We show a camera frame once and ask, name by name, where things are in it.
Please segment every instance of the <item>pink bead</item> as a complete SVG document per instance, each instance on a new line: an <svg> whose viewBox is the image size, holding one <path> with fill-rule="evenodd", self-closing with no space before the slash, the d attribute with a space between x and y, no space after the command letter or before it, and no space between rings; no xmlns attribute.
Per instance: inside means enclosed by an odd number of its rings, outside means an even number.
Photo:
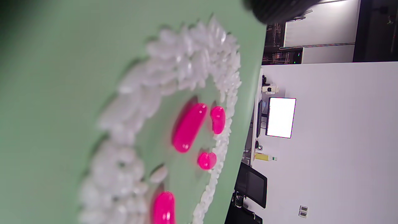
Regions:
<svg viewBox="0 0 398 224"><path fill-rule="evenodd" d="M175 224L176 201L170 191L162 192L155 200L153 207L154 224Z"/></svg>
<svg viewBox="0 0 398 224"><path fill-rule="evenodd" d="M213 132L220 134L225 126L225 111L221 106L214 107L210 112L210 117L213 122Z"/></svg>
<svg viewBox="0 0 398 224"><path fill-rule="evenodd" d="M198 157L198 165L203 170L210 170L211 168L216 165L217 162L217 155L213 152L207 153L202 152Z"/></svg>
<svg viewBox="0 0 398 224"><path fill-rule="evenodd" d="M195 141L205 121L207 106L198 103L182 118L173 138L173 145L180 153L186 153Z"/></svg>

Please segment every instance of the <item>black monitor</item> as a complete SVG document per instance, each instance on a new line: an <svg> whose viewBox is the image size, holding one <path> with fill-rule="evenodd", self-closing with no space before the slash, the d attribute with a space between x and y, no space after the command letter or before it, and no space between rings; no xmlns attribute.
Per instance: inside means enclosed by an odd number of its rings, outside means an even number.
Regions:
<svg viewBox="0 0 398 224"><path fill-rule="evenodd" d="M265 135L291 138L295 108L295 98L270 97Z"/></svg>
<svg viewBox="0 0 398 224"><path fill-rule="evenodd" d="M235 190L265 208L267 203L267 178L257 170L240 163Z"/></svg>
<svg viewBox="0 0 398 224"><path fill-rule="evenodd" d="M256 130L256 137L260 136L261 133L261 111L263 108L263 101L260 100L260 102L258 102L258 109L257 109L257 130Z"/></svg>

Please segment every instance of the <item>green table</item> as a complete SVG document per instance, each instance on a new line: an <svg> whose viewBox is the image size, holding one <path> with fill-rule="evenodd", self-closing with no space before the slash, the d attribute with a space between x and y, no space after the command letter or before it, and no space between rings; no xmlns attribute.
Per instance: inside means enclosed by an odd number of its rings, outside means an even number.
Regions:
<svg viewBox="0 0 398 224"><path fill-rule="evenodd" d="M207 23L213 13L238 38L243 82L223 172L205 217L205 223L223 223L249 128L265 39L265 27L238 0L36 1L13 11L16 19L0 37L0 222L75 223L79 183L104 135L96 126L98 115L124 70L146 57L144 43L161 25L178 30L182 22ZM197 92L203 101L209 101L206 94L211 93ZM192 95L180 92L167 100L184 101ZM169 110L162 106L162 112ZM150 140L153 132L148 130L155 125L164 129L170 124L149 122L142 137ZM201 134L198 141L207 140ZM143 159L152 166L161 157L152 153ZM178 169L169 163L172 172ZM204 190L170 185L177 199ZM191 221L194 207L177 205L177 221Z"/></svg>

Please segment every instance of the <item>computer monitor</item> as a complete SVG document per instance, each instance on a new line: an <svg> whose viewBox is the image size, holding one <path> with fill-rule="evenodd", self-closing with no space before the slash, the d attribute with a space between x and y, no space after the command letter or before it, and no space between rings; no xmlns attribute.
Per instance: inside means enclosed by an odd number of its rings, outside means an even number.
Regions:
<svg viewBox="0 0 398 224"><path fill-rule="evenodd" d="M291 138L295 108L295 98L270 97L265 135Z"/></svg>
<svg viewBox="0 0 398 224"><path fill-rule="evenodd" d="M263 101L260 100L260 102L258 102L258 108L257 108L257 130L256 130L256 137L260 136L261 133L261 116L262 116L262 111L263 109Z"/></svg>

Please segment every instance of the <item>black object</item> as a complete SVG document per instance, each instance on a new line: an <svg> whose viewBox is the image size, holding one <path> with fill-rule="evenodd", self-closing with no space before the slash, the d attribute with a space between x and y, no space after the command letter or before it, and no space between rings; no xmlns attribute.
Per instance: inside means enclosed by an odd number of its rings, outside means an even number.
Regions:
<svg viewBox="0 0 398 224"><path fill-rule="evenodd" d="M265 77L265 75L263 75L263 82L261 84L261 86L270 86L270 83L267 83L267 77Z"/></svg>
<svg viewBox="0 0 398 224"><path fill-rule="evenodd" d="M235 190L265 208L267 203L267 178L257 170L240 163Z"/></svg>
<svg viewBox="0 0 398 224"><path fill-rule="evenodd" d="M244 207L238 208L230 203L225 224L263 224L263 219Z"/></svg>
<svg viewBox="0 0 398 224"><path fill-rule="evenodd" d="M249 7L263 24L293 20L320 0L250 0Z"/></svg>
<svg viewBox="0 0 398 224"><path fill-rule="evenodd" d="M258 108L257 108L257 130L256 130L256 137L260 136L261 133L261 112L263 108L263 101L260 100L258 102Z"/></svg>

